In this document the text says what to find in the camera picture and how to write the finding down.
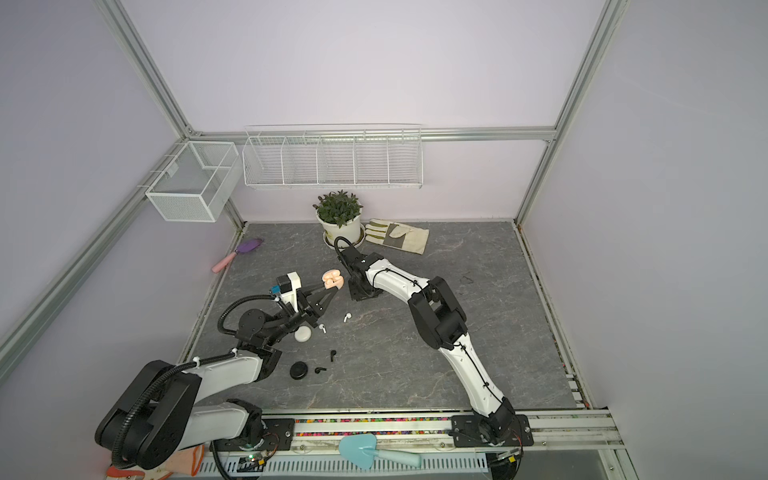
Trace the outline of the white earbud charging case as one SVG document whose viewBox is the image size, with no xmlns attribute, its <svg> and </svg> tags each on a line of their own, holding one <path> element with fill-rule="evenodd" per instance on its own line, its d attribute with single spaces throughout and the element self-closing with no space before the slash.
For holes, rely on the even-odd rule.
<svg viewBox="0 0 768 480">
<path fill-rule="evenodd" d="M 294 338 L 299 343 L 305 343 L 312 337 L 312 329 L 308 326 L 302 325 L 294 332 Z"/>
</svg>

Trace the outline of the pink earbud charging case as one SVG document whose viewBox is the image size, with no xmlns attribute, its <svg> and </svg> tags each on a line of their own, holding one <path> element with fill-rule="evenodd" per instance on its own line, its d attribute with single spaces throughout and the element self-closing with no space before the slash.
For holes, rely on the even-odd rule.
<svg viewBox="0 0 768 480">
<path fill-rule="evenodd" d="M 328 270 L 322 275 L 322 282 L 325 289 L 341 289 L 345 283 L 340 270 Z"/>
</svg>

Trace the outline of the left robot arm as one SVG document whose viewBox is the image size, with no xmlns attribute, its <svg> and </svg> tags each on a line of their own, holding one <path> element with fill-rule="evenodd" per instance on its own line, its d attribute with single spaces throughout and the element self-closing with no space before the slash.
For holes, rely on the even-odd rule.
<svg viewBox="0 0 768 480">
<path fill-rule="evenodd" d="M 96 428 L 96 444 L 110 451 L 119 469 L 152 469 L 178 451 L 219 440 L 263 446 L 270 432 L 260 407 L 238 399 L 201 402 L 268 378 L 282 355 L 276 344 L 303 325 L 319 326 L 338 291 L 319 284 L 236 300 L 217 321 L 219 332 L 235 338 L 236 346 L 178 365 L 147 363 Z"/>
</svg>

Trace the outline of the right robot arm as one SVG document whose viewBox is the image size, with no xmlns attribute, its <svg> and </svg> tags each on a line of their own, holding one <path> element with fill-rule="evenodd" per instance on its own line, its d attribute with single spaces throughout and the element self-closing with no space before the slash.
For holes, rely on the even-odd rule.
<svg viewBox="0 0 768 480">
<path fill-rule="evenodd" d="M 513 439 L 522 445 L 522 421 L 477 355 L 466 313 L 447 281 L 411 274 L 376 252 L 363 254 L 343 236 L 334 240 L 333 248 L 348 272 L 354 300 L 388 293 L 408 305 L 422 340 L 443 355 L 464 388 L 477 422 L 475 438 L 488 445 Z"/>
</svg>

